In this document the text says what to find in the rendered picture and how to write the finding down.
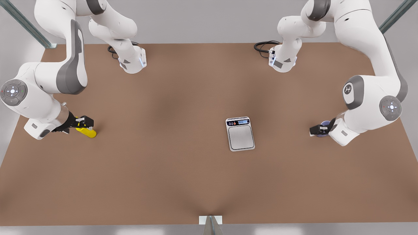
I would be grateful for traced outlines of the silver kitchen scale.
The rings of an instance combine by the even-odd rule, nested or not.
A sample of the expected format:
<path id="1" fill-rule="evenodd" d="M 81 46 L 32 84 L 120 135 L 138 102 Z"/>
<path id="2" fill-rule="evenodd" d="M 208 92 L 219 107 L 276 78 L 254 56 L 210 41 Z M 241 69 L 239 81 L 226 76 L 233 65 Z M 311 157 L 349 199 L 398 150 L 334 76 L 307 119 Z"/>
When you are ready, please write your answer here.
<path id="1" fill-rule="evenodd" d="M 229 118 L 225 122 L 231 151 L 251 150 L 255 148 L 249 117 Z"/>

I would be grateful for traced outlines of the blue cup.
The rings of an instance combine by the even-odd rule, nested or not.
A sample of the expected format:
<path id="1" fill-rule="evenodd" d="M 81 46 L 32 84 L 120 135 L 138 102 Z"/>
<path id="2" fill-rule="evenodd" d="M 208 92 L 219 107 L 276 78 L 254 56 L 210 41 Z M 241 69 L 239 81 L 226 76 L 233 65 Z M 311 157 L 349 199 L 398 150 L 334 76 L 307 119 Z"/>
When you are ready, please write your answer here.
<path id="1" fill-rule="evenodd" d="M 321 129 L 321 127 L 328 127 L 330 121 L 326 120 L 323 121 L 320 125 L 318 125 L 318 132 L 315 134 L 317 137 L 326 137 L 328 136 L 327 129 Z"/>

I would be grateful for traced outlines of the silver frame post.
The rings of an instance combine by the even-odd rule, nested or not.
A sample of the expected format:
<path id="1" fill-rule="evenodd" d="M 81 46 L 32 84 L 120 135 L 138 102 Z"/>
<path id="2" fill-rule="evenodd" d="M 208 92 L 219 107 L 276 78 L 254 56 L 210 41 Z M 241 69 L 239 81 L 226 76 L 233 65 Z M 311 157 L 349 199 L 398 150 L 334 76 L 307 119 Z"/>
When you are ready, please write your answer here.
<path id="1" fill-rule="evenodd" d="M 57 47 L 56 43 L 51 43 L 9 0 L 0 0 L 0 6 L 45 49 L 55 49 Z"/>
<path id="2" fill-rule="evenodd" d="M 223 235 L 219 226 L 223 224 L 221 215 L 199 216 L 199 225 L 203 224 L 203 235 Z"/>
<path id="3" fill-rule="evenodd" d="M 403 0 L 397 9 L 379 27 L 381 33 L 386 33 L 417 1 Z"/>

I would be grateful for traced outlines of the yellow sauce bottle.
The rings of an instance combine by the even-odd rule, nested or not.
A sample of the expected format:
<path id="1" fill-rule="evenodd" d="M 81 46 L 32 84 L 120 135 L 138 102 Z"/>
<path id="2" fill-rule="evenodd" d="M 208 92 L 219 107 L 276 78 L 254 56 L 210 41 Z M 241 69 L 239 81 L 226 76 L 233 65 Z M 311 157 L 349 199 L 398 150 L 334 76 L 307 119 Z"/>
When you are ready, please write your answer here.
<path id="1" fill-rule="evenodd" d="M 94 121 L 93 119 L 87 117 L 87 116 L 81 116 L 80 118 L 76 117 L 76 130 L 81 132 L 82 134 L 94 138 L 97 133 L 93 130 Z"/>

